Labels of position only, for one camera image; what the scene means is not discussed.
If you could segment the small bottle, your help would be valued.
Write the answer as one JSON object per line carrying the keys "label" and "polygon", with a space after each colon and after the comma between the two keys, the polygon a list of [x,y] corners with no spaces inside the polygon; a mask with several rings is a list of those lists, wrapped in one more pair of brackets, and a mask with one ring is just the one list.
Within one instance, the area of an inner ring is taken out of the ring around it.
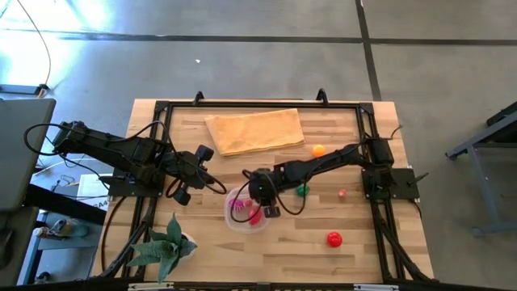
{"label": "small bottle", "polygon": [[88,235],[89,228],[83,224],[59,220],[52,227],[41,226],[32,231],[32,235],[37,238],[47,238],[55,240],[66,240],[68,238],[82,238]]}

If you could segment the grey desk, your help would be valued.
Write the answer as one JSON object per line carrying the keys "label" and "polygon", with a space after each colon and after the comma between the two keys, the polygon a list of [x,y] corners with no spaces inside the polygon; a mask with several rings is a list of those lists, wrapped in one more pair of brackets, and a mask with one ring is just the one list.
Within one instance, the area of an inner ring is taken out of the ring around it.
{"label": "grey desk", "polygon": [[47,129],[34,124],[51,121],[55,99],[0,100],[0,212],[21,206]]}

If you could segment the clear plastic tupperware container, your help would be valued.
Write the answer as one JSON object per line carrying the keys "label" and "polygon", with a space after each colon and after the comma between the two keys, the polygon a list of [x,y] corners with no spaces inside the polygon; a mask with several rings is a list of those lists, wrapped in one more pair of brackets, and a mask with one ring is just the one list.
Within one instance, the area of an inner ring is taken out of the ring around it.
{"label": "clear plastic tupperware container", "polygon": [[[253,234],[258,233],[264,230],[268,224],[270,223],[270,219],[266,218],[263,213],[263,219],[261,222],[255,226],[251,226],[249,221],[249,212],[253,206],[260,206],[257,202],[250,198],[250,194],[247,188],[244,188],[240,194],[238,194],[239,188],[232,189],[225,198],[225,207],[224,207],[224,215],[227,226],[234,231],[243,233],[243,234]],[[251,199],[252,205],[250,207],[246,207],[239,213],[235,213],[233,208],[230,208],[228,202],[233,199],[240,199],[243,202],[245,199]]]}

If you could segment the black desk crossbar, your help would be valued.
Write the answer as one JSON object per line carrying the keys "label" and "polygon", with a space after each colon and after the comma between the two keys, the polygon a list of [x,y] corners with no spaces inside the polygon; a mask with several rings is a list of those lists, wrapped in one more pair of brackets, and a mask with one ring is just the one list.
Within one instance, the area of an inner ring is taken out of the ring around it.
{"label": "black desk crossbar", "polygon": [[71,218],[102,225],[106,212],[81,201],[51,192],[48,189],[29,184],[23,201],[25,206],[36,206],[39,209],[59,213]]}

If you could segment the grey metal table frame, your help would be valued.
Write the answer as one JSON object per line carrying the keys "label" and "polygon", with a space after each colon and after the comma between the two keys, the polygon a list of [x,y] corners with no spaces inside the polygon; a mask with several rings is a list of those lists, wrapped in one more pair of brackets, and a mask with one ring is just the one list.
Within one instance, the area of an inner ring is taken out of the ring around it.
{"label": "grey metal table frame", "polygon": [[450,160],[469,156],[490,216],[474,226],[476,237],[517,232],[517,101],[488,118],[474,136],[445,153]]}

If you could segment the green potted plant white pot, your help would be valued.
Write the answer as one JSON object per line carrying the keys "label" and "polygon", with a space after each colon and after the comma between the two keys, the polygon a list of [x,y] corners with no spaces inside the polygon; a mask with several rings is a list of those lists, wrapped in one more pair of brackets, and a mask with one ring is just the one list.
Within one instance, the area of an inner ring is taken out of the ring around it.
{"label": "green potted plant white pot", "polygon": [[198,245],[182,232],[181,226],[173,214],[165,233],[158,233],[149,229],[149,242],[133,244],[132,249],[138,256],[127,263],[129,267],[159,264],[157,282],[162,283],[167,276],[178,266],[182,258],[192,256]]}

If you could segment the orange folded towel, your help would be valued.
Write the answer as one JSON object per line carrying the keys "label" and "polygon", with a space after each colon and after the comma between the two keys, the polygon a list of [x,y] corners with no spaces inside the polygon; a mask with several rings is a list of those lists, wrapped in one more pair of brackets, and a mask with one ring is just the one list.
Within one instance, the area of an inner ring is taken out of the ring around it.
{"label": "orange folded towel", "polygon": [[295,108],[239,116],[209,116],[205,124],[221,156],[297,146],[305,142]]}

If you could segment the silver label strip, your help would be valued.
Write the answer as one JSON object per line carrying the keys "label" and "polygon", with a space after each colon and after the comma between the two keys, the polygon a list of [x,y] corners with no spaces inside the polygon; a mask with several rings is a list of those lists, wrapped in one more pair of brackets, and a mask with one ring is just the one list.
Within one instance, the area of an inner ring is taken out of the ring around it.
{"label": "silver label strip", "polygon": [[354,291],[400,291],[397,285],[354,284]]}
{"label": "silver label strip", "polygon": [[128,285],[128,291],[163,291],[168,289],[173,289],[174,284],[173,283],[157,283],[157,282],[151,282],[151,283],[131,283]]}

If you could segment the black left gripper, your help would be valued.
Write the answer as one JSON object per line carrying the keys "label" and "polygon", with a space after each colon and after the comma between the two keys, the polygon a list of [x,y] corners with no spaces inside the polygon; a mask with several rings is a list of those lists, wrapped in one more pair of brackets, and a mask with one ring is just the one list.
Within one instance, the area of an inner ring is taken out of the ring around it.
{"label": "black left gripper", "polygon": [[213,155],[214,151],[205,145],[200,145],[194,154],[189,151],[166,154],[161,171],[175,177],[166,189],[166,197],[174,198],[180,205],[188,205],[191,199],[188,188],[203,189],[212,185],[213,177],[203,163],[210,161]]}

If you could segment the white paper box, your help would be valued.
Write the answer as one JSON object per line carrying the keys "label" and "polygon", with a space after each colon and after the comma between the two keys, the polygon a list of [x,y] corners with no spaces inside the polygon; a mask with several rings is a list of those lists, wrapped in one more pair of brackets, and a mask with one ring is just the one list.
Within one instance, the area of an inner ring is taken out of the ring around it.
{"label": "white paper box", "polygon": [[97,209],[107,211],[111,198],[108,189],[96,174],[81,175],[78,185],[77,200]]}

